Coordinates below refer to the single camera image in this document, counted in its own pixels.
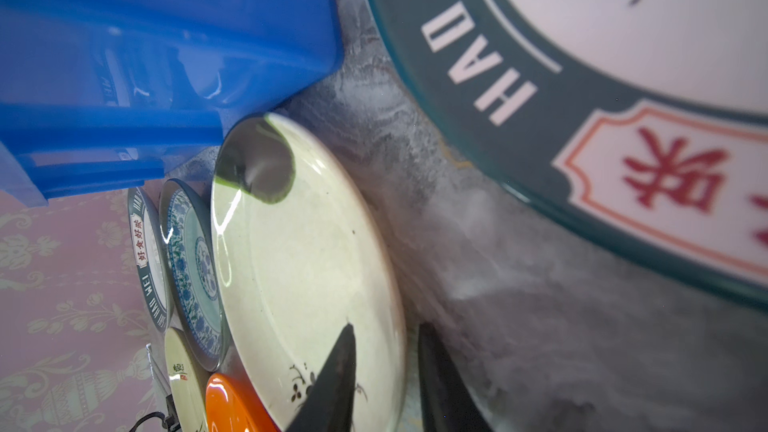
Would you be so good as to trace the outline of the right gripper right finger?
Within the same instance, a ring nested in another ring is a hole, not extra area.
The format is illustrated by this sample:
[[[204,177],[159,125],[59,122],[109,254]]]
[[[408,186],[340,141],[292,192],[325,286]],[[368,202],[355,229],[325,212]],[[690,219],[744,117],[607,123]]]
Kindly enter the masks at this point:
[[[429,322],[419,325],[417,363],[424,431],[492,431]]]

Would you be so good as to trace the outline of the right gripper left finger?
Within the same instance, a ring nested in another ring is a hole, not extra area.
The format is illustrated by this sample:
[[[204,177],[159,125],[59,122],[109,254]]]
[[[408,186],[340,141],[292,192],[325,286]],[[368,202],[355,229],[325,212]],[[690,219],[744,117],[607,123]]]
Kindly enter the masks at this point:
[[[354,327],[340,332],[312,392],[287,432],[350,432],[356,388],[357,352]]]

